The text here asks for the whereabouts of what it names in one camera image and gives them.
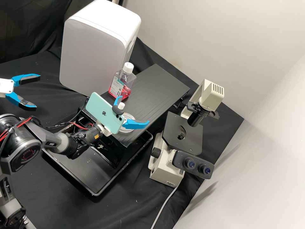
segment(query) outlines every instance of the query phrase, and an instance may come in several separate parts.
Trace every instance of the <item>white box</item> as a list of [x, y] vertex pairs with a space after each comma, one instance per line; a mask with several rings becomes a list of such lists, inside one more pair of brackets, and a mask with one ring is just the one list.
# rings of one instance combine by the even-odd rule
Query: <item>white box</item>
[[129, 61], [140, 17], [107, 0], [95, 0], [68, 18], [60, 63], [60, 82], [79, 93], [106, 92], [113, 75]]

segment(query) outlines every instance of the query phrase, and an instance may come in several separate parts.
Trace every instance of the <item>inverted microscope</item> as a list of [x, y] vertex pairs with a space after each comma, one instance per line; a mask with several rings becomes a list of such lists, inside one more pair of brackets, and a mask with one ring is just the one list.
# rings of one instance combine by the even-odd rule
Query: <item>inverted microscope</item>
[[210, 179], [214, 165], [197, 155], [202, 152], [203, 126], [206, 117], [219, 118], [217, 107], [224, 98], [224, 88], [204, 79], [181, 115], [167, 113], [164, 130], [156, 134], [148, 168], [150, 178], [176, 187], [189, 172]]

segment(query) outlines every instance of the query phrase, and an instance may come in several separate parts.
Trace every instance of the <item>microscope focus knob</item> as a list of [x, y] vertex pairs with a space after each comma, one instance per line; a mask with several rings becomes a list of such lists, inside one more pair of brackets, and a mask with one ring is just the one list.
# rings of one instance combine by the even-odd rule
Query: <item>microscope focus knob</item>
[[159, 148], [154, 147], [154, 148], [152, 149], [151, 155], [152, 155], [154, 158], [159, 158], [160, 154], [161, 154], [161, 150], [160, 150]]

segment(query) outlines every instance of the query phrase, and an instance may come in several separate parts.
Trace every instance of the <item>black stage plate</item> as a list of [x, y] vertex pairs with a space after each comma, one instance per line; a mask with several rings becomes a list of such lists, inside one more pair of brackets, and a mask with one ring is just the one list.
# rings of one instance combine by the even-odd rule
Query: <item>black stage plate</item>
[[167, 113], [162, 138], [171, 148], [199, 155], [202, 153], [202, 136], [202, 125], [191, 127], [187, 119], [170, 111]]
[[[133, 115], [136, 120], [149, 120], [147, 129], [189, 89], [159, 65], [154, 64], [137, 74], [131, 95], [123, 101], [125, 103], [124, 111]], [[104, 93], [102, 97], [108, 103], [114, 103], [114, 98], [108, 92]], [[144, 131], [145, 129], [139, 129], [128, 135], [118, 133], [112, 136], [128, 147]]]

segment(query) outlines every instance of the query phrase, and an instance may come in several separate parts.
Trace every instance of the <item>microscope base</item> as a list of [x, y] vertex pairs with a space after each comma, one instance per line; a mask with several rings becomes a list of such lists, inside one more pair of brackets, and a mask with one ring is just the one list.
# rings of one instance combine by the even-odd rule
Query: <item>microscope base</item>
[[183, 179], [185, 171], [172, 165], [176, 150], [168, 147], [162, 139], [162, 134], [162, 132], [156, 134], [153, 144], [153, 148], [161, 149], [161, 153], [158, 158], [150, 156], [148, 168], [151, 173], [149, 178], [175, 188]]

